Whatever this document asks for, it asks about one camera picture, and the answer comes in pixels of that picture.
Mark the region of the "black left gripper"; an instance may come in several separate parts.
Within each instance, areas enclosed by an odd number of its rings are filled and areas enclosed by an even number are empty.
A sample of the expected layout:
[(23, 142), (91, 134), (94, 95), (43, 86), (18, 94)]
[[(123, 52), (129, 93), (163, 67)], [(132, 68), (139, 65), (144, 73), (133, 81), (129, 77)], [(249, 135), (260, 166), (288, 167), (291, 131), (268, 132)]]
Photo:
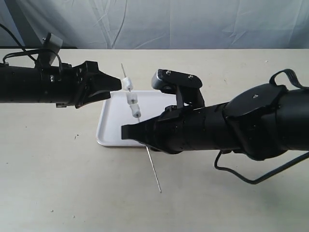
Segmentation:
[(99, 71), (95, 61), (85, 61), (75, 67), (64, 64), (62, 71), (54, 66), (45, 69), (45, 102), (60, 108), (80, 108), (104, 101), (111, 97), (110, 91), (121, 88), (121, 80)]

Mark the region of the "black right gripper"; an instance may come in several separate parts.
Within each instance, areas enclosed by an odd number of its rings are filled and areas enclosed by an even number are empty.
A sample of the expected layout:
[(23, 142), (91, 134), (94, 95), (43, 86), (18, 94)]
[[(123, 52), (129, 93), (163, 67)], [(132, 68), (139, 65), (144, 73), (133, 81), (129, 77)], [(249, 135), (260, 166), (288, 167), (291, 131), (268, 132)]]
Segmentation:
[(172, 155), (198, 150), (198, 109), (170, 105), (158, 118), (122, 125), (121, 139), (154, 146)]

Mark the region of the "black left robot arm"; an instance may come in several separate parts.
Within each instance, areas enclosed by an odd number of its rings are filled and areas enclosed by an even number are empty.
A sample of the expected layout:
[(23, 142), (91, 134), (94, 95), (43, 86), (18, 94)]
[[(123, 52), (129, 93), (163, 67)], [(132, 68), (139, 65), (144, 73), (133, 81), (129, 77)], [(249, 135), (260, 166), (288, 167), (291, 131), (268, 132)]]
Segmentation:
[(64, 63), (62, 70), (49, 67), (0, 67), (1, 103), (50, 103), (76, 109), (111, 97), (122, 88), (121, 80), (101, 72), (98, 63), (78, 66)]

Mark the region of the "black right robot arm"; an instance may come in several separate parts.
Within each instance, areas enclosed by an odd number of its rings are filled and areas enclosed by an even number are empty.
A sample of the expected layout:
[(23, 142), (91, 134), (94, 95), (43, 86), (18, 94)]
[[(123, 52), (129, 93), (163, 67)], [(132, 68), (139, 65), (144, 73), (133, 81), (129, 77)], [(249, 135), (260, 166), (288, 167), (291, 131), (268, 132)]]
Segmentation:
[(159, 116), (123, 125), (121, 138), (168, 154), (221, 150), (256, 161), (308, 151), (309, 92), (263, 84), (217, 105), (168, 106)]

